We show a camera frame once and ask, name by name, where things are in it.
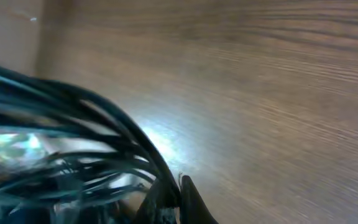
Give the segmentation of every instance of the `wooden surface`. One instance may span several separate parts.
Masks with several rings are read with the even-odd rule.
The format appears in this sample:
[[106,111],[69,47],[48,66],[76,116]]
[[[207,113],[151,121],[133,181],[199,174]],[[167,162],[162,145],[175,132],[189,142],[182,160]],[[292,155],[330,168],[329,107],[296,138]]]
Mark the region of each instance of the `wooden surface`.
[[51,0],[38,73],[125,109],[220,223],[358,223],[358,1]]

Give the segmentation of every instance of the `brown wood surface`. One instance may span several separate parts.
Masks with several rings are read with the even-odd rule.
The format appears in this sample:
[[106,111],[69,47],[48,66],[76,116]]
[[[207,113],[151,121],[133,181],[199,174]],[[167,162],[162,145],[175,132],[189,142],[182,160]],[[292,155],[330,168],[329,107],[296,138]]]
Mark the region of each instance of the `brown wood surface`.
[[220,223],[358,223],[356,0],[51,0],[38,73],[125,109]]

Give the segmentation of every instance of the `wire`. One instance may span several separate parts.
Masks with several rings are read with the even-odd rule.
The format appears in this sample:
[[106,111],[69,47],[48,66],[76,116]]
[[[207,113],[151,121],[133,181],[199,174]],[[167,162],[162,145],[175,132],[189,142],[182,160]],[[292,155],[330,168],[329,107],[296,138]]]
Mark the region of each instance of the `wire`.
[[[17,113],[35,116],[24,121]],[[38,123],[39,118],[53,121]],[[97,124],[115,134],[102,134]],[[139,185],[111,188],[123,174],[150,182],[165,182],[177,203],[180,191],[167,164],[138,125],[118,106],[83,88],[52,80],[31,78],[0,67],[0,133],[39,133],[47,138],[82,138],[107,144],[111,152],[52,154],[34,170],[0,184],[0,200],[50,208],[77,202],[81,208],[116,202]],[[99,220],[106,220],[100,211]]]

